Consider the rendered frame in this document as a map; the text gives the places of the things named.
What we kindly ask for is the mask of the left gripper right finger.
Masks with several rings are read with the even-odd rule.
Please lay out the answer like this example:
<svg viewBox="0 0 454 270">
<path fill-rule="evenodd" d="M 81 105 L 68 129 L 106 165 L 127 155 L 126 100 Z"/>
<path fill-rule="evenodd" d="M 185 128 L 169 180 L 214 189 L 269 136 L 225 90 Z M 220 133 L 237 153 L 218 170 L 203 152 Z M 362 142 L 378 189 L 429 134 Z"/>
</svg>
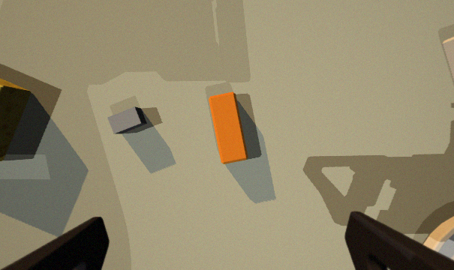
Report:
<svg viewBox="0 0 454 270">
<path fill-rule="evenodd" d="M 454 270 L 453 259 L 360 211 L 350 213 L 344 237 L 355 270 Z"/>
</svg>

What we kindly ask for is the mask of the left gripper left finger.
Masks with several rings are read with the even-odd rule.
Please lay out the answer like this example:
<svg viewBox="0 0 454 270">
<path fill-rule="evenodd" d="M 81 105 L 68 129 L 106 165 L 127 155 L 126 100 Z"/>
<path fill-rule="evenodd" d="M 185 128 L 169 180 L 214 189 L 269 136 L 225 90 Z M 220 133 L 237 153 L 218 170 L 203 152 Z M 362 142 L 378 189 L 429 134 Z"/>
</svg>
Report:
<svg viewBox="0 0 454 270">
<path fill-rule="evenodd" d="M 1 270 L 101 270 L 109 247 L 102 217 L 92 217 Z"/>
</svg>

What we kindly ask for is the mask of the cream round saucer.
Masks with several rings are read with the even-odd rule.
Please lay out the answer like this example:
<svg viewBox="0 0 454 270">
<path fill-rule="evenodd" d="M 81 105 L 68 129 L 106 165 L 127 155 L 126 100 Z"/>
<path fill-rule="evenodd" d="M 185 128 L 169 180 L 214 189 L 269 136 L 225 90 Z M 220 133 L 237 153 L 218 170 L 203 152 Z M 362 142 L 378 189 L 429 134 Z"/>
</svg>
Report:
<svg viewBox="0 0 454 270">
<path fill-rule="evenodd" d="M 454 260 L 454 216 L 439 225 L 424 245 Z"/>
</svg>

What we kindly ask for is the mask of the grey rectangular block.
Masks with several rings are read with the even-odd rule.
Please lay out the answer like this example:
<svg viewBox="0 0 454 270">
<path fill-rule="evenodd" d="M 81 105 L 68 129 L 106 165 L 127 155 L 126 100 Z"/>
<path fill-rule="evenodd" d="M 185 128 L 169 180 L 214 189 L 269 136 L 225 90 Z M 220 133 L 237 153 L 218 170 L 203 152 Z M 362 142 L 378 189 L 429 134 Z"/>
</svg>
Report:
<svg viewBox="0 0 454 270">
<path fill-rule="evenodd" d="M 114 134 L 123 134 L 147 124 L 141 108 L 138 107 L 132 107 L 107 118 Z"/>
</svg>

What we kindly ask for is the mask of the yellow sponge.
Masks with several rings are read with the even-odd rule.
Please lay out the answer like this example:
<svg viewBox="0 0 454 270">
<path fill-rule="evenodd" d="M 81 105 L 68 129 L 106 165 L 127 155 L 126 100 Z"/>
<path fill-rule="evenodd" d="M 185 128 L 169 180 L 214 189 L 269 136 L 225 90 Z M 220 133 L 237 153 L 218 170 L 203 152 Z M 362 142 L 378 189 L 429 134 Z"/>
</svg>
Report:
<svg viewBox="0 0 454 270">
<path fill-rule="evenodd" d="M 0 78 L 0 161 L 3 161 L 31 92 Z"/>
</svg>

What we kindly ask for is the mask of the orange rectangular block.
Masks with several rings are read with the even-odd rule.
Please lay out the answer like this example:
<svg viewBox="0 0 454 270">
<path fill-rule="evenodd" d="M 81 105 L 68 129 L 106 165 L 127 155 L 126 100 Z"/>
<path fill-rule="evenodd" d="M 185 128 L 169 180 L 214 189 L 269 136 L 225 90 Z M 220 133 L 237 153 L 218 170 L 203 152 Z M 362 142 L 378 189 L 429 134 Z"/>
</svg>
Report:
<svg viewBox="0 0 454 270">
<path fill-rule="evenodd" d="M 248 158 L 236 94 L 229 92 L 209 98 L 218 150 L 223 164 Z"/>
</svg>

